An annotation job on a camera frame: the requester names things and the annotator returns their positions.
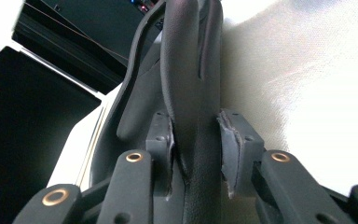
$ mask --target gold washer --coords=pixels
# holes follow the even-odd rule
[[[49,197],[55,193],[61,193],[62,196],[59,199],[51,200]],[[56,204],[62,203],[69,196],[69,191],[67,189],[55,189],[52,192],[48,193],[45,197],[43,197],[42,203],[45,206],[54,206]]]
[[[290,161],[290,157],[288,157],[287,155],[280,153],[280,152],[276,152],[276,153],[272,153],[271,155],[272,159],[274,159],[275,161],[281,161],[281,162],[288,162]]]
[[[144,158],[144,156],[143,156],[141,153],[137,153],[137,152],[131,153],[130,155],[128,155],[128,156],[126,157],[127,161],[129,161],[129,162],[141,161],[143,158]]]

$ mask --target black panel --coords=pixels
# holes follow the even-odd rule
[[[26,3],[13,39],[104,94],[121,83],[126,72],[107,49],[40,1]]]
[[[0,52],[0,223],[46,187],[69,132],[99,104],[26,56]]]
[[[123,64],[127,64],[133,36],[144,17],[130,0],[44,1],[52,8],[58,5],[58,12],[68,21],[106,48],[126,58],[112,54]],[[159,29],[152,27],[145,41],[143,56],[158,34]]]

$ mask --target white wall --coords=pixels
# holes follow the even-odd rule
[[[222,104],[320,184],[358,184],[358,0],[223,0]]]

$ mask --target curved black part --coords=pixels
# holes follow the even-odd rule
[[[162,89],[186,182],[184,223],[220,221],[221,146],[216,118],[223,15],[217,0],[205,1],[202,8],[208,14],[198,25],[197,0],[168,2],[161,46]]]
[[[164,12],[165,1],[159,1],[156,6],[142,19],[132,41],[127,74],[117,98],[109,112],[107,122],[103,126],[100,139],[94,151],[89,177],[90,185],[106,179],[116,165],[116,158],[126,151],[123,143],[117,138],[117,126],[123,115],[123,111],[130,98],[135,80],[138,75],[141,60],[141,51],[147,35],[147,30],[154,25],[158,17]]]
[[[146,56],[143,64],[148,66],[139,71],[139,62],[132,63],[141,46],[137,32],[129,66],[132,70],[103,128],[92,162],[91,184],[112,174],[123,151],[145,148],[152,116],[161,110],[172,119],[173,156],[185,181],[185,204],[180,205],[183,222],[220,221],[221,141],[216,118],[220,109],[222,20],[218,0],[167,2],[160,60],[155,52],[159,47],[149,50],[153,56]],[[140,29],[145,29],[145,21]]]
[[[264,140],[239,113],[222,109],[217,118],[222,136],[222,173],[226,178],[228,197],[255,196],[251,181],[255,161],[261,161]]]
[[[170,117],[157,112],[150,123],[146,138],[146,151],[153,157],[155,196],[168,196],[172,191],[172,148],[174,146]]]

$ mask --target metal rivet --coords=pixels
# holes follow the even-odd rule
[[[62,8],[57,4],[57,5],[55,5],[54,10],[59,12],[62,10]]]
[[[126,157],[127,161],[130,162],[137,162],[141,161],[144,158],[144,156],[141,153],[131,153]]]
[[[252,136],[245,136],[245,140],[250,142],[253,141],[254,139]]]
[[[60,193],[60,194],[62,194],[62,196],[58,199],[51,200],[50,197],[56,193]],[[52,192],[48,193],[45,197],[43,197],[42,203],[45,206],[54,206],[56,204],[59,204],[59,203],[62,203],[63,201],[65,201],[65,199],[67,199],[68,196],[69,196],[69,191],[67,189],[55,189]]]
[[[156,140],[158,140],[159,142],[164,141],[165,137],[164,136],[159,136],[156,138]]]
[[[276,153],[273,153],[271,155],[272,159],[274,159],[275,161],[281,161],[281,162],[288,162],[290,161],[290,158],[283,154],[283,153],[280,153],[280,152],[276,152]]]

